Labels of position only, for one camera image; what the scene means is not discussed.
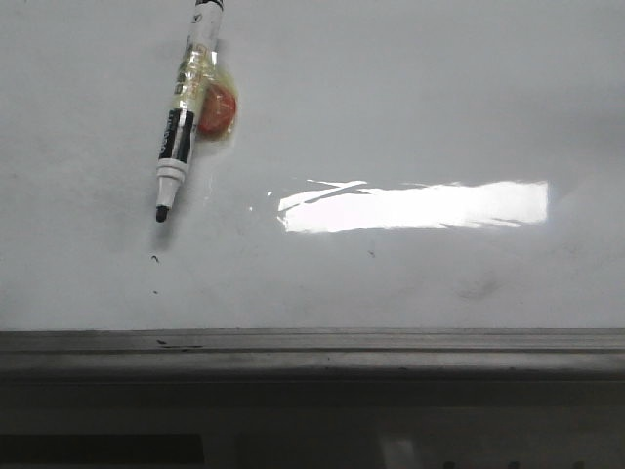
marker tip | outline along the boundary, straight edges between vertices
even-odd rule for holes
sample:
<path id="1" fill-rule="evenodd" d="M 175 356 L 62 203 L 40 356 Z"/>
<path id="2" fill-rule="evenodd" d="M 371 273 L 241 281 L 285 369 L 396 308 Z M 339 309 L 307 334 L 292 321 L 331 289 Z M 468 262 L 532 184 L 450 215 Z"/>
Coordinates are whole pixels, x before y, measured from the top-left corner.
<path id="1" fill-rule="evenodd" d="M 169 212 L 169 208 L 165 205 L 159 205 L 156 207 L 156 221 L 158 223 L 163 223 L 167 220 L 167 212 Z"/>

dry erase marker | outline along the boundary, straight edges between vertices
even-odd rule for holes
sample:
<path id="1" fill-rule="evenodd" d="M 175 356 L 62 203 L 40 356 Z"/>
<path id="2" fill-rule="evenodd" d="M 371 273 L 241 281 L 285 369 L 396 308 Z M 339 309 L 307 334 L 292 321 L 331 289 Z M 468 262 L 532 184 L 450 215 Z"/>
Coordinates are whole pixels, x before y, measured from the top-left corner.
<path id="1" fill-rule="evenodd" d="M 197 0 L 187 50 L 174 91 L 158 155 L 156 221 L 164 222 L 188 171 L 206 88 L 214 73 L 212 52 L 224 11 L 223 0 Z"/>

dark stain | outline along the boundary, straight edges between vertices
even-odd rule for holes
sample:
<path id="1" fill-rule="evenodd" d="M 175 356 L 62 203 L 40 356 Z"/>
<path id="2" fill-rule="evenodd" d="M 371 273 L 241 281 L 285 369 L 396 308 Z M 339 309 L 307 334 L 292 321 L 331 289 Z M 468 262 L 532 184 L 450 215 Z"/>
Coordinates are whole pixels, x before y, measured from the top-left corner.
<path id="1" fill-rule="evenodd" d="M 184 351 L 188 351 L 190 349 L 201 349 L 201 345 L 164 345 L 166 342 L 163 342 L 161 345 L 161 349 L 182 349 Z"/>

red candy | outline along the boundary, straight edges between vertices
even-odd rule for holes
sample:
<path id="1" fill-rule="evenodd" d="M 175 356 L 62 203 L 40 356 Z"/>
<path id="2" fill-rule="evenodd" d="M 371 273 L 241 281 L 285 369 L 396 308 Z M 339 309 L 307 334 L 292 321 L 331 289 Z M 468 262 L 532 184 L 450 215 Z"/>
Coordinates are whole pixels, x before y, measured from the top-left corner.
<path id="1" fill-rule="evenodd" d="M 206 137 L 218 139 L 229 129 L 236 114 L 236 97 L 225 86 L 212 83 L 199 118 L 198 130 Z"/>

white surface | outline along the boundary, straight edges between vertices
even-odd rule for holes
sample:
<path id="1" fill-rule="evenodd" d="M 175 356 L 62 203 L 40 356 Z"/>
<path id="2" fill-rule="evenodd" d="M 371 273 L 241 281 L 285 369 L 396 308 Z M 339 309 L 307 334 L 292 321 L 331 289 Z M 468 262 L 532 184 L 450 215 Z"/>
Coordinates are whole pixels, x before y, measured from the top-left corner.
<path id="1" fill-rule="evenodd" d="M 159 226 L 192 4 L 0 2 L 0 328 L 625 326 L 625 2 L 229 1 L 235 134 Z M 470 195 L 439 228 L 324 231 L 432 186 Z"/>

